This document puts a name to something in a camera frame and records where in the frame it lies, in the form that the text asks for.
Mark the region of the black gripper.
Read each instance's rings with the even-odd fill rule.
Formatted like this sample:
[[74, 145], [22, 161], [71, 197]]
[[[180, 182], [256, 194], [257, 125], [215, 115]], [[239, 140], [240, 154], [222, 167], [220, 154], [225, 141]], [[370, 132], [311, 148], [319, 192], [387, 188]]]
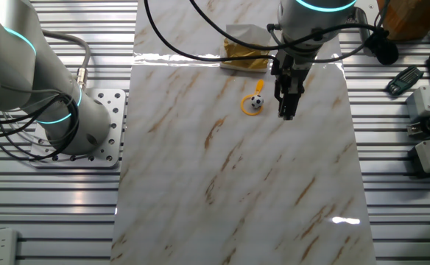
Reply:
[[310, 63], [304, 63], [284, 50], [277, 52], [272, 75], [276, 78], [274, 97], [279, 103], [278, 116], [283, 120], [290, 121], [295, 117], [310, 68]]

